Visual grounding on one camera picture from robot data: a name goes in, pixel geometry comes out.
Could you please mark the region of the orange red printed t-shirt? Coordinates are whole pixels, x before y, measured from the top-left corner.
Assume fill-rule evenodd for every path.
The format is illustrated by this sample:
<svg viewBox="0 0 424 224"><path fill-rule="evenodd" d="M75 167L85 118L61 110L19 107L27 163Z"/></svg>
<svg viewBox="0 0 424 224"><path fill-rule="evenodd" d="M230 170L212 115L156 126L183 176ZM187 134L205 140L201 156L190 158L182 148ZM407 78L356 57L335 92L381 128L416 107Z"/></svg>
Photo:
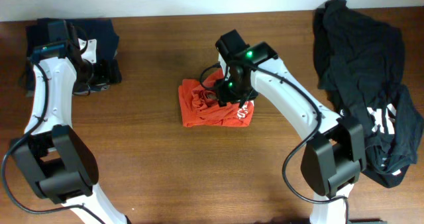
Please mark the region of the orange red printed t-shirt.
<svg viewBox="0 0 424 224"><path fill-rule="evenodd" d="M178 97L184 127L247 127L254 114L253 101L247 101L243 106L228 103L221 107L216 93L206 90L195 79L182 80Z"/></svg>

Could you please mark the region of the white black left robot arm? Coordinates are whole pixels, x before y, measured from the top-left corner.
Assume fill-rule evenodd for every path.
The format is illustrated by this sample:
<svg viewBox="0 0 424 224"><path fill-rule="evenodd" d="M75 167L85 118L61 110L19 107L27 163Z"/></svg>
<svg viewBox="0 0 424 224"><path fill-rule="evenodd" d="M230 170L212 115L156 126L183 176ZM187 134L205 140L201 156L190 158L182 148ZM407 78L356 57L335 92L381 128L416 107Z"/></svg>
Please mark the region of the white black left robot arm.
<svg viewBox="0 0 424 224"><path fill-rule="evenodd" d="M45 213L72 210L84 223L129 223L101 189L96 159L72 127L74 85L91 77L96 44L77 39L34 48L30 120L4 158L14 159L40 199L56 204Z"/></svg>

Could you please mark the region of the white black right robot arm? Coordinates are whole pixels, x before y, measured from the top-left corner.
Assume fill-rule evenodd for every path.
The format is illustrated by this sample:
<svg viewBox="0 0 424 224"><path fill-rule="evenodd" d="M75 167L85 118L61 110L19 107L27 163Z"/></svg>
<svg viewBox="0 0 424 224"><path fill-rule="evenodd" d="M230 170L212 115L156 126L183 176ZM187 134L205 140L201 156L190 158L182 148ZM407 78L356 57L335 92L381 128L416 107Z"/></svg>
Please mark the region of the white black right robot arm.
<svg viewBox="0 0 424 224"><path fill-rule="evenodd" d="M301 142L282 164L282 178L299 199L313 204L310 223L348 223L348 197L366 167L362 125L341 117L316 100L288 71L265 42L249 46L220 39L215 44L224 79L219 103L243 104L263 95L288 120ZM302 151L301 175L313 198L300 194L287 175L288 164Z"/></svg>

